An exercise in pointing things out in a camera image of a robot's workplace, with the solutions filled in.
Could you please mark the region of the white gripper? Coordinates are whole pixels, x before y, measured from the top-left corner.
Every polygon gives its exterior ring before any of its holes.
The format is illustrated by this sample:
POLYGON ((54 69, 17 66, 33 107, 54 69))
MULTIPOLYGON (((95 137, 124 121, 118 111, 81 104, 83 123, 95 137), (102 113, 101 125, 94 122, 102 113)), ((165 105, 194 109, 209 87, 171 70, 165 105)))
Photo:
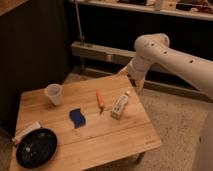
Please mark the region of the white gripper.
POLYGON ((142 80, 149 69, 149 61, 139 56, 135 56, 127 66, 123 67, 117 72, 117 75, 130 75, 135 79, 135 91, 139 93, 144 86, 144 80, 142 80))

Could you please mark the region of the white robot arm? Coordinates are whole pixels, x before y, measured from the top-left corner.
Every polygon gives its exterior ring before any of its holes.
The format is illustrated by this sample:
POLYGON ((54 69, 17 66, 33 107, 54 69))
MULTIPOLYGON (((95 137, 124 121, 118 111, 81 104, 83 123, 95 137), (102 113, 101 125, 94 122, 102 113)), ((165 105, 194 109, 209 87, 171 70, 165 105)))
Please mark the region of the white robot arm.
POLYGON ((213 61, 170 48, 164 33, 139 36, 134 43, 135 56, 119 71, 128 74, 138 90, 152 65, 161 65, 172 74, 165 82, 193 88, 212 101, 212 108, 201 129, 192 171, 213 171, 213 61))

